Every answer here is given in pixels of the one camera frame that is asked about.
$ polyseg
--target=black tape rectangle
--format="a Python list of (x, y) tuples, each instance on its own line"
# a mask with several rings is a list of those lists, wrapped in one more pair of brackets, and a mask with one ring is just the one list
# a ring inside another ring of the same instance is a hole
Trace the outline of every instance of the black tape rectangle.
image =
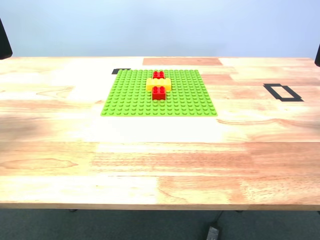
[[(275, 98), (279, 99), (281, 102), (304, 102), (295, 91), (293, 91), (289, 86), (282, 86), (279, 83), (265, 83), (263, 84), (265, 89)], [(282, 87), (286, 90), (292, 97), (281, 97), (272, 87)]]
[(131, 68), (115, 68), (111, 74), (118, 74), (119, 70), (130, 70)]

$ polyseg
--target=green baseplate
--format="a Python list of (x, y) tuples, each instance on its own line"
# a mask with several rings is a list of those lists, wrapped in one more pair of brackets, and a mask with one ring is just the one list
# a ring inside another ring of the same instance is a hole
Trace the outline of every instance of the green baseplate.
[[(152, 100), (146, 91), (154, 71), (164, 71), (171, 79), (166, 100)], [(119, 70), (101, 116), (215, 117), (217, 112), (198, 70)]]

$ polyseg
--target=wood grain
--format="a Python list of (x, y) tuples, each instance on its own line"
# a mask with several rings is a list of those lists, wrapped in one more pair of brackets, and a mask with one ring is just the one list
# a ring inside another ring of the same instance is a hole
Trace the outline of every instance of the wood grain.
[[(218, 117), (100, 117), (113, 68), (161, 66), (198, 69)], [(320, 210), (319, 119), (309, 58), (9, 58), (0, 208)]]
[(216, 57), (150, 57), (143, 60), (143, 65), (209, 65), (221, 66)]

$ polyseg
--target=red lego brick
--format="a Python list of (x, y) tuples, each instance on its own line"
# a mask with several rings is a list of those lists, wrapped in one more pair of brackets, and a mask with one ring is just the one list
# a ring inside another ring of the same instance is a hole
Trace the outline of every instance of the red lego brick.
[(152, 100), (166, 100), (166, 88), (164, 86), (152, 88)]
[(152, 78), (153, 79), (165, 79), (165, 73), (163, 71), (154, 71)]

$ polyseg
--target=gray carpet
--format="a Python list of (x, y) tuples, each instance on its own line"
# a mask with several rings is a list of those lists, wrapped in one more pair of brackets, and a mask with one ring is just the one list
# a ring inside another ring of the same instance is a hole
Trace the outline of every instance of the gray carpet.
[[(218, 211), (0, 209), (0, 240), (205, 240)], [(316, 211), (225, 211), (221, 240), (319, 240)]]

